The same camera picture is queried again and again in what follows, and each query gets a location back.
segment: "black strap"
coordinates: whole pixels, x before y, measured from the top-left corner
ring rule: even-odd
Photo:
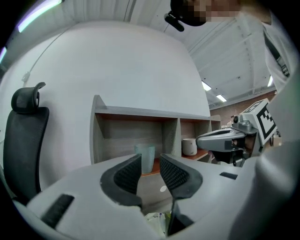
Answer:
[[[263,37],[264,37],[264,42],[265,42],[267,48],[270,50],[270,52],[273,55],[274,59],[276,60],[277,64],[280,66],[282,73],[284,74],[284,76],[289,77],[290,73],[289,73],[289,70],[287,69],[287,66],[286,66],[284,60],[280,56],[276,47],[271,43],[271,41],[267,37],[265,31],[263,31]]]

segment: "wooden shelf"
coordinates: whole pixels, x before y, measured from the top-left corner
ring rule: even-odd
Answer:
[[[148,122],[165,122],[175,118],[166,117],[151,117],[151,116],[138,116],[138,115],[124,115],[124,114],[111,114],[111,113],[96,113],[104,120],[122,120],[122,121],[148,121]]]
[[[197,160],[203,158],[206,155],[207,155],[207,150],[198,149],[196,155],[194,155],[194,156],[186,156],[186,155],[182,154],[182,157],[190,159],[190,160],[197,161]],[[154,159],[154,164],[153,164],[152,172],[150,172],[150,173],[142,173],[141,177],[151,176],[151,175],[158,174],[158,173],[160,173],[159,158],[156,158],[156,159]]]
[[[159,158],[154,159],[153,169],[150,173],[142,173],[141,177],[146,177],[160,173]]]
[[[183,158],[190,159],[190,160],[195,160],[195,161],[197,161],[197,160],[203,158],[204,156],[206,156],[206,155],[207,155],[207,152],[208,152],[208,151],[207,151],[207,150],[204,150],[204,149],[197,149],[197,154],[196,154],[196,155],[194,155],[194,156],[186,156],[186,155],[182,154],[182,157],[183,157]]]

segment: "wooden panel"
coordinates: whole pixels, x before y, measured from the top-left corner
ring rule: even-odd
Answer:
[[[215,130],[219,130],[219,129],[221,129],[221,122],[211,121],[211,130],[215,131]]]
[[[150,122],[164,122],[174,118],[165,117],[151,117],[151,116],[137,116],[137,115],[123,115],[110,113],[96,113],[105,120],[122,120],[122,121],[150,121]]]
[[[221,116],[220,115],[210,116],[210,120],[211,121],[218,121],[218,122],[220,122],[221,121]]]
[[[100,115],[95,114],[95,116],[96,116],[98,125],[100,127],[100,130],[101,130],[102,134],[104,134],[105,120]]]
[[[163,153],[181,155],[181,135],[179,119],[169,120],[163,123]]]
[[[182,157],[190,159],[190,160],[199,160],[199,159],[203,158],[204,156],[206,156],[207,152],[208,151],[204,150],[204,149],[197,149],[196,155],[194,155],[194,156],[186,156],[186,155],[182,154]]]
[[[180,118],[181,122],[205,122],[209,120]]]
[[[199,120],[210,120],[210,117],[204,117],[199,115],[184,114],[178,112],[167,112],[160,110],[132,108],[132,107],[116,107],[116,106],[105,106],[104,108],[96,107],[95,113],[101,114],[112,114],[112,115],[129,115],[129,116],[149,116],[156,118],[168,118],[168,119],[187,119],[187,121],[199,121]]]
[[[94,115],[94,132],[93,132],[93,153],[94,153],[94,163],[100,163],[103,159],[103,147],[104,147],[104,137],[100,126],[103,120],[101,117]]]
[[[198,137],[202,134],[211,132],[210,121],[203,121],[195,123],[195,136]]]
[[[181,139],[195,138],[195,124],[192,122],[182,122],[180,119]]]
[[[104,159],[134,154],[134,146],[153,144],[155,157],[162,153],[162,123],[147,121],[105,120]]]

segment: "white wall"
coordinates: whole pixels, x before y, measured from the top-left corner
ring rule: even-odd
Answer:
[[[38,55],[40,45],[30,53]],[[26,56],[0,85],[0,102],[5,103],[1,131],[8,102],[30,68]],[[96,94],[106,105],[210,115],[184,45],[161,32],[122,22],[83,23],[65,32],[37,62],[26,86],[38,82],[46,83],[40,106],[50,109],[40,157],[42,189],[90,164],[90,112]]]

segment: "office chair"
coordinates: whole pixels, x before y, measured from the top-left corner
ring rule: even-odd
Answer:
[[[46,84],[18,89],[12,97],[3,149],[4,176],[23,204],[41,191],[39,156],[49,118],[47,107],[38,107],[38,90]]]

